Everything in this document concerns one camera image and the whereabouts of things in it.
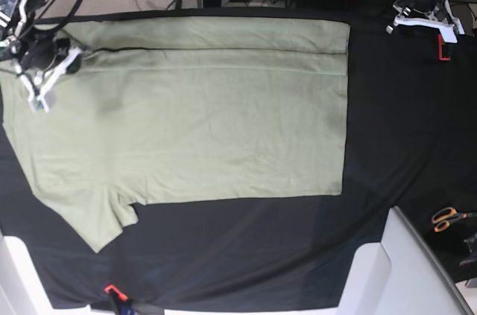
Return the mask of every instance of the white panel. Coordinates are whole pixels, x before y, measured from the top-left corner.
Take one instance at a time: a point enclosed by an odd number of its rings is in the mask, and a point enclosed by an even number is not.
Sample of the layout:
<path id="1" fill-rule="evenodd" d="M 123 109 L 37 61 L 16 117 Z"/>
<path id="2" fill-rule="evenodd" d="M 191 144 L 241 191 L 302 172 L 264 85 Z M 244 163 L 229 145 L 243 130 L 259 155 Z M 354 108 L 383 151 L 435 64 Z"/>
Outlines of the white panel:
<path id="1" fill-rule="evenodd" d="M 470 315 L 462 295 L 398 208 L 391 209 L 381 244 L 391 275 L 375 315 Z"/>
<path id="2" fill-rule="evenodd" d="M 8 250 L 5 239 L 0 233 L 0 288 L 2 295 L 6 301 L 2 304 L 4 308 L 0 308 L 0 314 L 8 312 L 13 308 L 15 315 L 36 315 L 39 314 L 34 307 L 33 302 L 28 296 L 27 290 L 22 283 L 19 272 L 15 267 L 13 258 Z"/>
<path id="3" fill-rule="evenodd" d="M 379 304 L 391 274 L 391 261 L 380 243 L 356 250 L 337 315 L 369 315 Z"/>

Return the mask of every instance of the red clip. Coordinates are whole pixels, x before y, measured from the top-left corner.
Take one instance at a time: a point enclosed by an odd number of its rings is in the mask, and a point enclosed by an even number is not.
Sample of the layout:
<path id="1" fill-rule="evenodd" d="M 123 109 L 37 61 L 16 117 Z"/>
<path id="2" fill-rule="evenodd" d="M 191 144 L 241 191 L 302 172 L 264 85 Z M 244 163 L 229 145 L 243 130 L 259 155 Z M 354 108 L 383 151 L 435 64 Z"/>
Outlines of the red clip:
<path id="1" fill-rule="evenodd" d="M 437 35 L 437 40 L 439 42 L 439 60 L 450 60 L 450 46 L 443 40 L 440 34 Z"/>
<path id="2" fill-rule="evenodd" d="M 122 293 L 117 287 L 115 287 L 114 285 L 110 284 L 108 285 L 107 287 L 104 288 L 104 291 L 106 293 L 110 293 L 110 291 L 114 291 L 116 294 L 118 294 L 120 300 L 122 300 L 123 302 L 126 302 L 128 297 L 126 296 L 126 294 Z"/>

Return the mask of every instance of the green t-shirt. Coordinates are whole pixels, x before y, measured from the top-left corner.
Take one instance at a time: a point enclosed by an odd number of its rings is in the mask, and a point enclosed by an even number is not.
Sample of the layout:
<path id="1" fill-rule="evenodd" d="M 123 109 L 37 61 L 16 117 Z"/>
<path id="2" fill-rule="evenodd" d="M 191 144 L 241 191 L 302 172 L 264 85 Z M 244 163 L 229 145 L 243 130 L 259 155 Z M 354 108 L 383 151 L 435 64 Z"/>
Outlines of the green t-shirt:
<path id="1" fill-rule="evenodd" d="M 34 195 L 96 252 L 138 221 L 133 203 L 341 193 L 348 25 L 187 17 L 67 30 L 94 49 L 160 48 L 87 58 L 48 114 L 0 75 Z"/>

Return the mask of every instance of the orange scissors handle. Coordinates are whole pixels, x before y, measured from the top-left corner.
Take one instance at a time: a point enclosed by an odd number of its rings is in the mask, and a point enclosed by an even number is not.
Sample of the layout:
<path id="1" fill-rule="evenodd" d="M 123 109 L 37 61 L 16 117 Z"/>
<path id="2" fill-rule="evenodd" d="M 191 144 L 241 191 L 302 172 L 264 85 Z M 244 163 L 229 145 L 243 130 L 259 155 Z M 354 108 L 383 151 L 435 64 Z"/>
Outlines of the orange scissors handle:
<path id="1" fill-rule="evenodd" d="M 434 226 L 434 232 L 439 233 L 445 231 L 450 227 L 450 222 L 448 220 L 442 220 Z"/>
<path id="2" fill-rule="evenodd" d="M 457 214 L 458 212 L 454 207 L 446 207 L 444 209 L 441 209 L 438 213 L 434 215 L 434 217 L 432 217 L 432 223 L 437 224 L 439 222 L 442 222 L 443 220 L 447 220 L 448 218 L 456 216 Z"/>

